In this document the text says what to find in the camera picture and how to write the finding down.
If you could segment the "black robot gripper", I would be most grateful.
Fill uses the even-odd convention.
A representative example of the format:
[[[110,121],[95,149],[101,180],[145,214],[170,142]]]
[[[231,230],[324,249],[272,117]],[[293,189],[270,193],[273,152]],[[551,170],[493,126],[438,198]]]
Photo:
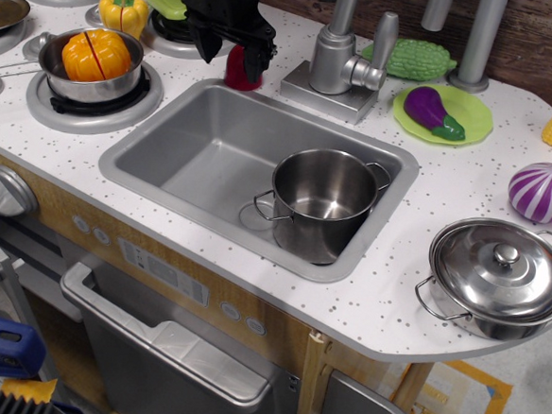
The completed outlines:
[[[259,11],[260,0],[181,0],[190,36],[198,53],[210,63],[222,40],[247,43],[244,70],[249,83],[259,81],[276,55],[275,29]]]

